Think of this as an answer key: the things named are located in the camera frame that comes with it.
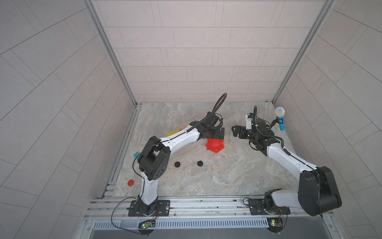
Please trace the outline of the red piggy bank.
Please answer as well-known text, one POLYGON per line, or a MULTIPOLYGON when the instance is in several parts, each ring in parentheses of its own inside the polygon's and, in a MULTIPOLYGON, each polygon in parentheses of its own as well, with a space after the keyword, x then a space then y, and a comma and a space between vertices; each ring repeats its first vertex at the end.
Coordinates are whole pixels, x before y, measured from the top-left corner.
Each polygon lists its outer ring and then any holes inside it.
POLYGON ((206 148, 214 153, 219 153, 224 149, 224 140, 209 138, 206 143, 206 148))

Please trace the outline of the yellow piggy bank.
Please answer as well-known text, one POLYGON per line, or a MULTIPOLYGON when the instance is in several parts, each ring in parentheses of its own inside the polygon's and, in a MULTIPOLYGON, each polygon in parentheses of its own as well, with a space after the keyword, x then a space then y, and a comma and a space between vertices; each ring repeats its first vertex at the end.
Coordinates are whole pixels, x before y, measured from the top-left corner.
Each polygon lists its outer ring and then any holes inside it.
POLYGON ((169 136, 171 136, 171 135, 174 135, 174 134, 176 134, 176 133, 178 133, 178 132, 180 132, 180 131, 181 131, 180 129, 178 129, 178 130, 176 130, 176 131, 173 131, 173 132, 169 133, 169 134, 167 135, 167 137, 169 137, 169 136))

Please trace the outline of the red round plug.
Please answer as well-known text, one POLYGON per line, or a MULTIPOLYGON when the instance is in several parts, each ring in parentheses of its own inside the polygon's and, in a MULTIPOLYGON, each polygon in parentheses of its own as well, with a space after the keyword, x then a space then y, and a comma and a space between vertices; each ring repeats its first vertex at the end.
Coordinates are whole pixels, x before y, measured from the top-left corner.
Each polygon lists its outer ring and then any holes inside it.
POLYGON ((127 182, 127 185, 129 186, 129 187, 131 187, 131 186, 133 186, 134 185, 134 180, 129 180, 128 182, 127 182))

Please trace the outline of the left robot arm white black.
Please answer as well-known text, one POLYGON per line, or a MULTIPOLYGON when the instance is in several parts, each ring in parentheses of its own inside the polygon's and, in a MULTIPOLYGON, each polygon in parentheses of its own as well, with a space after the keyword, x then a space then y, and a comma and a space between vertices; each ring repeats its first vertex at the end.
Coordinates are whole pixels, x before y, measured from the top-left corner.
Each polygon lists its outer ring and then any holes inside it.
POLYGON ((208 150, 218 153, 224 149, 223 117, 209 112, 201 121, 193 121, 184 129, 167 137, 149 138, 144 149, 136 157, 143 185, 138 195, 139 206, 151 214, 158 202, 158 179, 165 173, 171 154, 200 139, 207 139, 208 150))

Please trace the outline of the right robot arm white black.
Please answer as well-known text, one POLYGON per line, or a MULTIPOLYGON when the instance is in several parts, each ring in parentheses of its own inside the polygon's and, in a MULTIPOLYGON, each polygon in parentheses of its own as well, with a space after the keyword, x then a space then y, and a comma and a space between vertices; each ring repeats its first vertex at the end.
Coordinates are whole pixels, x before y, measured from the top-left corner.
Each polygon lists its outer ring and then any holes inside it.
POLYGON ((300 208, 311 216, 340 208, 342 199, 331 169, 318 167, 292 153, 285 147, 284 139, 253 113, 246 116, 246 126, 232 127, 234 137, 247 139, 256 151, 275 160, 297 180, 297 191, 273 189, 265 193, 264 208, 274 214, 282 208, 300 208))

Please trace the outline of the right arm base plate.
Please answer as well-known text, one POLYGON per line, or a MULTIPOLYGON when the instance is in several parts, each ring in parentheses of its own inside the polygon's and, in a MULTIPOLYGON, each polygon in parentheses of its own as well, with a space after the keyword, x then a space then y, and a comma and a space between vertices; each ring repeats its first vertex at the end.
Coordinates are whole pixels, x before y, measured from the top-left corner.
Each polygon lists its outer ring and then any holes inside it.
POLYGON ((289 215, 288 207, 278 207, 270 198, 248 199, 251 215, 289 215))

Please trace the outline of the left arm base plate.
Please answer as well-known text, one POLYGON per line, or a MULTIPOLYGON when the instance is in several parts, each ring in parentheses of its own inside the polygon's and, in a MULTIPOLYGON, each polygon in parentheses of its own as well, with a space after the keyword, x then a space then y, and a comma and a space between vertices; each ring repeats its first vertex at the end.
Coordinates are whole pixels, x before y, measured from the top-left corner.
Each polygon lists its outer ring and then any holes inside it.
POLYGON ((146 205, 142 200, 133 200, 129 207, 129 217, 169 216, 170 200, 155 200, 146 205))

